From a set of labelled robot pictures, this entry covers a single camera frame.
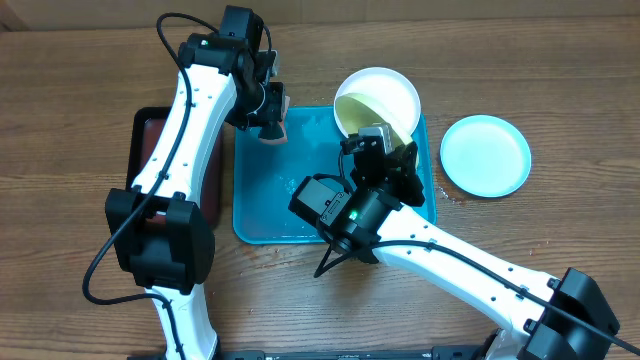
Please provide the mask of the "green red sponge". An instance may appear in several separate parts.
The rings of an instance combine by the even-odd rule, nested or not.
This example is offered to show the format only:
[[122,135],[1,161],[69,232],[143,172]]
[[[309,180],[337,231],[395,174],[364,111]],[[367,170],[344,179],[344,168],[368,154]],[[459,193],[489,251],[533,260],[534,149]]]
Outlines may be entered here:
[[285,96],[282,110],[280,112],[280,120],[275,124],[269,125],[268,127],[263,127],[258,134],[258,139],[262,143],[267,145],[281,145],[285,144],[288,141],[285,119],[289,109],[289,105],[290,97]]

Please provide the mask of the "pink white plate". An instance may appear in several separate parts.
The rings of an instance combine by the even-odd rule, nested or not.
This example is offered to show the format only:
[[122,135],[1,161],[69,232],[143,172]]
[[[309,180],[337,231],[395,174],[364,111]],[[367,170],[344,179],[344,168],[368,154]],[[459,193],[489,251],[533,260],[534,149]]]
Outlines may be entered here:
[[[359,70],[350,75],[339,86],[335,99],[339,95],[346,93],[358,92],[367,95],[372,95],[378,98],[389,98],[390,96],[413,95],[419,98],[418,92],[414,85],[399,72],[384,68],[384,67],[370,67]],[[337,116],[334,110],[335,122],[340,132],[347,137],[342,126],[337,122]]]

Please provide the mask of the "yellow plate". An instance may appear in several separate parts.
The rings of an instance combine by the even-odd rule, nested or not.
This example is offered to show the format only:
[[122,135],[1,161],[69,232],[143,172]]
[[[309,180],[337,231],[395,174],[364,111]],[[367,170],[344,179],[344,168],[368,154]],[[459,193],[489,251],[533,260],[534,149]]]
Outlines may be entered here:
[[413,142],[411,134],[419,121],[420,102],[413,95],[378,98],[351,92],[335,99],[334,110],[346,135],[365,127],[387,125],[391,148],[396,149]]

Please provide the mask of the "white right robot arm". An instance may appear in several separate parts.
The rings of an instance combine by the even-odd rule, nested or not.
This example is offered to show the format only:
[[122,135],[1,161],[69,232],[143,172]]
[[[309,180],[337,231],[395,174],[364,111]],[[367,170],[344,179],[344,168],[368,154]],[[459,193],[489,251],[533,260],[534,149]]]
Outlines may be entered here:
[[485,359],[603,359],[612,345],[624,345],[593,278],[574,268],[557,278],[517,266],[420,216],[417,146],[389,145],[381,136],[342,141],[341,153],[354,158],[356,185],[338,194],[316,223],[339,254],[323,259],[318,275],[353,258],[416,273],[498,325]]

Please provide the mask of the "light blue plate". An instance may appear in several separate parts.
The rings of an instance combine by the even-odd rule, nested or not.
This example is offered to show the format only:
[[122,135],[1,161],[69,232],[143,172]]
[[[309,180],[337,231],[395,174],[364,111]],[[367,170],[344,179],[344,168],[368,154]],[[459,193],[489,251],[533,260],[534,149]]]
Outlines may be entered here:
[[440,162],[461,190],[484,198],[507,196],[524,185],[532,152],[511,123],[491,115],[472,115],[454,123],[443,136]]

